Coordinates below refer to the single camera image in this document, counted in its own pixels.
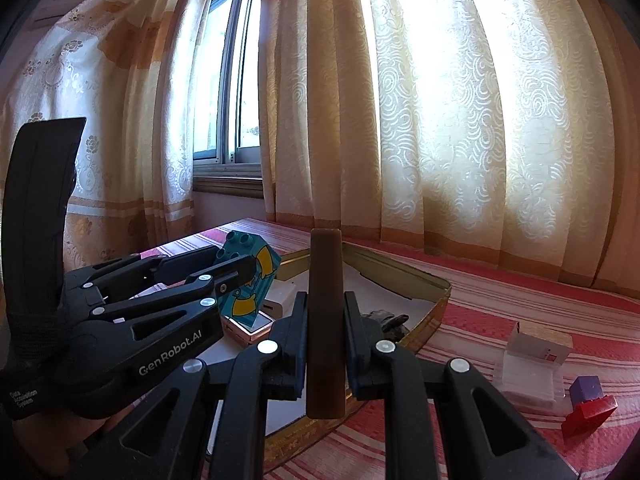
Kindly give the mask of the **dark brown wooden bar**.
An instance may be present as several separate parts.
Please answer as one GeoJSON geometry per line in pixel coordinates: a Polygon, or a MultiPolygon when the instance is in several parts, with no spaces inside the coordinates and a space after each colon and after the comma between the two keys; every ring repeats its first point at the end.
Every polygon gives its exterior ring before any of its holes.
{"type": "Polygon", "coordinates": [[[345,415],[346,387],[339,230],[311,231],[307,309],[306,415],[311,419],[340,419],[345,415]]]}

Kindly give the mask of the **teal toy brick block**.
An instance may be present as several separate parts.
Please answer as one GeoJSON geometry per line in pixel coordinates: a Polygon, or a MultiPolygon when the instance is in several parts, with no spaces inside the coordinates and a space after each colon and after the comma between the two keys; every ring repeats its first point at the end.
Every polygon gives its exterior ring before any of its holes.
{"type": "Polygon", "coordinates": [[[251,326],[278,273],[281,257],[261,236],[230,231],[218,258],[221,262],[241,259],[231,284],[217,288],[221,314],[251,326]]]}

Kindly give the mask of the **clear plastic box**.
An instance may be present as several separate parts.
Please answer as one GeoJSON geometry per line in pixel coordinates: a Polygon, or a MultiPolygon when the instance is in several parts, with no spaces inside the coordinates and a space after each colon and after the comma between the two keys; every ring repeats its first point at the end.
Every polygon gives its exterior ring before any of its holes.
{"type": "Polygon", "coordinates": [[[555,408],[565,398],[559,365],[509,351],[498,359],[492,381],[511,401],[533,408],[555,408]]]}

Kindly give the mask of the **white cardboard box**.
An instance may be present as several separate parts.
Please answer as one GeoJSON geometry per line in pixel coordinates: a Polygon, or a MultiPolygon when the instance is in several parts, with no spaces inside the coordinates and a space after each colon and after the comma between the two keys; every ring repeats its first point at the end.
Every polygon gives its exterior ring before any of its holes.
{"type": "Polygon", "coordinates": [[[518,321],[506,344],[506,350],[519,356],[561,365],[574,350],[572,336],[530,322],[518,321]]]}

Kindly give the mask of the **purple cube block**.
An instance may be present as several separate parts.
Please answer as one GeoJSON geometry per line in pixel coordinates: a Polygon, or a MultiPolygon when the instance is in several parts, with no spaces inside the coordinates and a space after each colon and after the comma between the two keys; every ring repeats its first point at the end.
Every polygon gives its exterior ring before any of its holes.
{"type": "Polygon", "coordinates": [[[598,376],[577,376],[570,385],[570,400],[572,405],[593,401],[604,396],[598,376]]]}

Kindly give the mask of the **red toy block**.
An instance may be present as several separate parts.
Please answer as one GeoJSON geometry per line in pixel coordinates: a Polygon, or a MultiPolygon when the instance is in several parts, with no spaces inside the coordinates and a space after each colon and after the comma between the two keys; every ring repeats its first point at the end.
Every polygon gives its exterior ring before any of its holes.
{"type": "Polygon", "coordinates": [[[602,396],[578,403],[562,422],[564,439],[573,439],[582,434],[591,434],[599,428],[618,408],[614,396],[602,396]]]}

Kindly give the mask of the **grey patterned hair clip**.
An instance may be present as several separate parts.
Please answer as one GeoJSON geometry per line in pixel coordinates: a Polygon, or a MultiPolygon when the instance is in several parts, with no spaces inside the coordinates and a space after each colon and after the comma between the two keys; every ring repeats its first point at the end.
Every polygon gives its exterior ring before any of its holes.
{"type": "Polygon", "coordinates": [[[408,314],[375,310],[364,314],[363,317],[377,322],[387,339],[401,340],[409,333],[407,326],[405,326],[405,322],[409,319],[408,314]]]}

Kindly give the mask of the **white power adapter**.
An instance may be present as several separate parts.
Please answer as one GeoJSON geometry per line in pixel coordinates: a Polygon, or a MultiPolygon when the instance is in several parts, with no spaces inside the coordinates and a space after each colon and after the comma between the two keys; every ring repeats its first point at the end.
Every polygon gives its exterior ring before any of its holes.
{"type": "Polygon", "coordinates": [[[292,314],[296,294],[295,284],[274,281],[262,303],[260,312],[271,318],[273,323],[280,318],[288,318],[292,314]]]}

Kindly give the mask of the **left side curtain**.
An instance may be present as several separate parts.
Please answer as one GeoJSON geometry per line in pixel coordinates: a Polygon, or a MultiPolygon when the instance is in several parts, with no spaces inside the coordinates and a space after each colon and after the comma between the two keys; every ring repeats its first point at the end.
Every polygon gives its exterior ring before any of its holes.
{"type": "Polygon", "coordinates": [[[13,77],[1,154],[22,125],[81,117],[67,269],[188,234],[194,222],[195,44],[207,0],[85,0],[13,77]]]}

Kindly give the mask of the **cream patterned curtain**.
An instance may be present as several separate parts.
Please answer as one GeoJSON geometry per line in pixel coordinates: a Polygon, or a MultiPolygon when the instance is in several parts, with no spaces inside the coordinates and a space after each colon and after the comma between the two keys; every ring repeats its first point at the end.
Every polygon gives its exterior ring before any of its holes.
{"type": "Polygon", "coordinates": [[[262,0],[270,220],[639,292],[639,0],[262,0]]]}

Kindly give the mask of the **window frame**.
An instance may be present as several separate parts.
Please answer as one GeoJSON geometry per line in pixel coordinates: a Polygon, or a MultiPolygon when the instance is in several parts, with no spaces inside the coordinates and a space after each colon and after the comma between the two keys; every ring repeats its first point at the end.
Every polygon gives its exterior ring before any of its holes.
{"type": "Polygon", "coordinates": [[[198,32],[194,188],[262,197],[258,36],[262,0],[207,0],[198,32]]]}

